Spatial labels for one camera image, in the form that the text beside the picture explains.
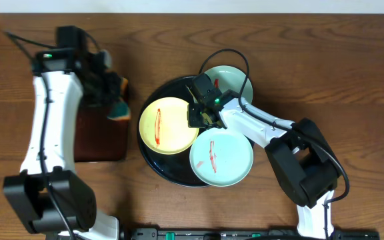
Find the yellow plate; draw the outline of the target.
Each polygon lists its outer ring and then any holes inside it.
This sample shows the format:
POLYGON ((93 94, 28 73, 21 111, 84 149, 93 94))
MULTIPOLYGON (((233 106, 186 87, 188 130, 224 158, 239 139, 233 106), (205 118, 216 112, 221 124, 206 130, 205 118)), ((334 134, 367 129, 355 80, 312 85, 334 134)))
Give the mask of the yellow plate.
POLYGON ((164 97, 149 104, 139 119, 139 135, 150 150, 174 155, 189 148, 199 129, 188 125, 189 103, 176 97, 164 97))

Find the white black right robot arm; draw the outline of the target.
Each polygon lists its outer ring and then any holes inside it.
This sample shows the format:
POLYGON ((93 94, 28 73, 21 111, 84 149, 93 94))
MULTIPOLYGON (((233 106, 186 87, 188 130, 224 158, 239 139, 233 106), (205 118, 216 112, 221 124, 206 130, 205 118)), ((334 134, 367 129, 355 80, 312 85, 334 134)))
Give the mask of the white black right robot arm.
POLYGON ((207 130, 192 144, 192 170, 208 185, 226 187, 240 182, 253 163, 253 143, 262 147, 278 184, 297 206, 298 233, 329 239, 334 227, 330 206, 346 197, 334 196, 339 177, 347 174, 314 122, 274 117, 244 98, 223 100, 189 108, 189 122, 196 115, 207 130))

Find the green orange sponge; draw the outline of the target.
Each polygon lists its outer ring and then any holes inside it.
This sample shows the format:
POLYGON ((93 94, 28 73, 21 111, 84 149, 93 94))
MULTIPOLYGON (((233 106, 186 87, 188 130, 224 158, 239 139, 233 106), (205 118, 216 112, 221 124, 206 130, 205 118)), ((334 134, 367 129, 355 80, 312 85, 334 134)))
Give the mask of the green orange sponge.
POLYGON ((119 100, 112 105, 107 115, 107 118, 112 121, 128 121, 131 118, 131 111, 128 106, 129 81, 125 77, 121 78, 120 88, 119 100))

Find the mint green plate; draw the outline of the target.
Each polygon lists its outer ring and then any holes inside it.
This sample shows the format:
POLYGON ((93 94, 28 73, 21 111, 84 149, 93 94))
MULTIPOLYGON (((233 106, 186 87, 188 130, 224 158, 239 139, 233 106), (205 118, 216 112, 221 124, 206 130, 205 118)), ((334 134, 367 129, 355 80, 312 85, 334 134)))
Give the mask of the mint green plate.
POLYGON ((253 166, 253 148, 241 133, 212 128, 191 146, 191 168, 202 182, 228 187, 243 180, 253 166))
MULTIPOLYGON (((236 93, 239 93, 245 78, 244 72, 242 70, 228 66, 220 65, 206 70, 206 75, 210 78, 212 84, 222 93, 233 90, 236 93)), ((253 100, 253 87, 251 81, 248 79, 243 90, 242 97, 248 103, 252 103, 253 100)))

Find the mint green plate front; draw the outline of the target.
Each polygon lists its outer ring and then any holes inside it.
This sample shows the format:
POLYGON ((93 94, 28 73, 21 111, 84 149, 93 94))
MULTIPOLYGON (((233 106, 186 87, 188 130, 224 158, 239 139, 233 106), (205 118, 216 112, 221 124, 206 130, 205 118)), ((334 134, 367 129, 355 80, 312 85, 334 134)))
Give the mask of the mint green plate front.
POLYGON ((241 133, 212 128, 191 146, 191 168, 202 182, 228 187, 243 180, 253 166, 253 148, 241 133))

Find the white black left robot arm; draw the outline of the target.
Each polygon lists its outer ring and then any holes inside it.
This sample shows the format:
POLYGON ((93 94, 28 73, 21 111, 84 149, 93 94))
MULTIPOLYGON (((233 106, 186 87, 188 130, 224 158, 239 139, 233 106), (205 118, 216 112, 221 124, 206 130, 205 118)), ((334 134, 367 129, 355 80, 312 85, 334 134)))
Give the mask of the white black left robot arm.
POLYGON ((78 67, 87 74, 106 70, 106 51, 93 63, 70 63, 56 52, 42 52, 33 74, 35 108, 31 138, 18 175, 3 182, 3 193, 30 234, 52 239, 120 239, 118 218, 97 208, 95 194, 75 171, 77 112, 84 94, 78 67))

